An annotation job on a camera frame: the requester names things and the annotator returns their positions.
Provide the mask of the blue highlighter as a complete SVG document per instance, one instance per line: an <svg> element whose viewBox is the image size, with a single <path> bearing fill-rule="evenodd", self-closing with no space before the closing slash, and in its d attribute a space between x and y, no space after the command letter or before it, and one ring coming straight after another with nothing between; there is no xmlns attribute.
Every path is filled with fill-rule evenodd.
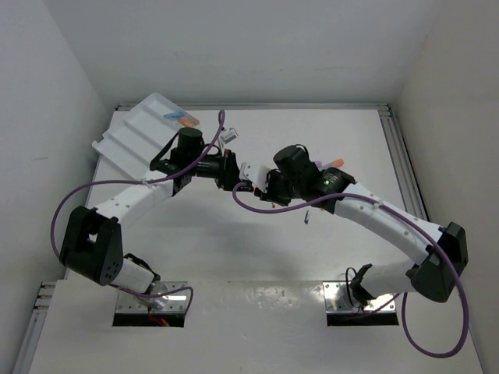
<svg viewBox="0 0 499 374"><path fill-rule="evenodd" d="M164 115L166 119L172 119L172 120L177 120L180 119L184 116L182 112L172 112Z"/></svg>

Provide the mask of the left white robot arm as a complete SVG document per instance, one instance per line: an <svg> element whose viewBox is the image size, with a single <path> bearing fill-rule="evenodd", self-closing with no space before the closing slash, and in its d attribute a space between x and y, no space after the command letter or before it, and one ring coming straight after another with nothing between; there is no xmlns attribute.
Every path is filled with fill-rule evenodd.
<svg viewBox="0 0 499 374"><path fill-rule="evenodd" d="M159 276L141 259L124 254L122 233L149 210L177 195L194 177L211 178L219 189L239 181L235 153L212 147L200 130L180 129L151 160L141 180L92 208L78 206L69 216L60 263L101 286L146 294Z"/></svg>

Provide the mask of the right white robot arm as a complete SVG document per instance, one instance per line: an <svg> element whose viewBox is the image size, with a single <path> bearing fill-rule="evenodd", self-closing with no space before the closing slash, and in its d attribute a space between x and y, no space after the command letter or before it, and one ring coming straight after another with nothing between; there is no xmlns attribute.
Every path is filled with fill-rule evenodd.
<svg viewBox="0 0 499 374"><path fill-rule="evenodd" d="M407 260L389 265L366 264L357 270L349 294L355 303L367 303L387 293L417 292L444 303L455 287L455 275L465 269L465 230L456 223L443 228L394 209L358 183L351 175L329 166L320 168L308 152L287 146L274 156L276 168L266 173L263 201L287 206L292 199L359 224L400 249Z"/></svg>

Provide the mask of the orange capped white highlighter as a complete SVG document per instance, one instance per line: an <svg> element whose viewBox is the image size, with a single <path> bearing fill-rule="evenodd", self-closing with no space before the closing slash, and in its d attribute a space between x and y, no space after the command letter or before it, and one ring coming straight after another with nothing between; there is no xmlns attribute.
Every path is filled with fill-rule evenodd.
<svg viewBox="0 0 499 374"><path fill-rule="evenodd" d="M344 160L342 158L339 158L339 159L334 160L331 163L329 163L329 165L334 167L334 168L340 168L344 165L344 163L345 163Z"/></svg>

